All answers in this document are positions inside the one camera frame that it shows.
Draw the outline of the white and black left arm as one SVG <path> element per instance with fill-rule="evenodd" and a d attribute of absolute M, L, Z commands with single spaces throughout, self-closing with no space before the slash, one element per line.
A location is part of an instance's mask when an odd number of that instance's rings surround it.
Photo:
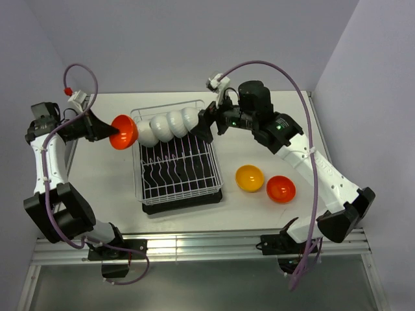
<path fill-rule="evenodd" d="M 36 160 L 34 194 L 24 200 L 27 214 L 45 238 L 55 244 L 71 242 L 78 236 L 88 239 L 91 249 L 100 249 L 112 259 L 122 257 L 126 242 L 111 223 L 98 221 L 90 204 L 69 182 L 65 165 L 66 144 L 79 138 L 90 142 L 106 139 L 119 130 L 99 120 L 92 111 L 63 125 L 58 104 L 41 102 L 31 107 L 26 142 Z"/>

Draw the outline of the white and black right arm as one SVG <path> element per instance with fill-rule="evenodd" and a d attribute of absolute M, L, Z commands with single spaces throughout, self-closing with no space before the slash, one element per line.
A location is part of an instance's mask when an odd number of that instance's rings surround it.
<path fill-rule="evenodd" d="M 341 243 L 366 216 L 375 199 L 375 192 L 360 188 L 341 174 L 310 142 L 311 132 L 289 115 L 274 110 L 270 90 L 258 80 L 242 83 L 238 88 L 238 103 L 233 104 L 226 91 L 229 80 L 207 82 L 207 88 L 217 98 L 198 114 L 198 124 L 191 133 L 207 143 L 216 124 L 218 134 L 228 128 L 248 130 L 254 139 L 273 154 L 288 163 L 314 188 L 314 195 L 322 200 L 322 214 L 312 211 L 311 216 L 291 220 L 282 230 L 281 246 L 293 253 L 311 239 L 325 237 Z"/>

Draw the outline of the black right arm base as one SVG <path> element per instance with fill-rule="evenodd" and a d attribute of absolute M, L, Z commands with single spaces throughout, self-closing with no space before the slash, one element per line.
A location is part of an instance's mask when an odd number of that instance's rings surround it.
<path fill-rule="evenodd" d="M 283 259 L 278 259 L 279 268 L 283 273 L 292 275 L 300 265 L 305 253 L 306 243 L 295 243 L 293 239 L 282 231 L 273 235 L 261 235 L 260 242 L 255 248 L 262 252 L 262 255 L 292 255 Z"/>

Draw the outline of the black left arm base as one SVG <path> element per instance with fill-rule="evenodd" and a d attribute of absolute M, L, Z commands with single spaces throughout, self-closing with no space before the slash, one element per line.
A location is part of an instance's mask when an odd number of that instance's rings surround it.
<path fill-rule="evenodd" d="M 101 274 L 104 278 L 125 278 L 130 271 L 132 261 L 144 260 L 144 255 L 147 254 L 147 240 L 145 239 L 125 240 L 119 247 L 139 251 L 139 254 L 107 247 L 89 248 L 88 261 L 101 263 Z"/>

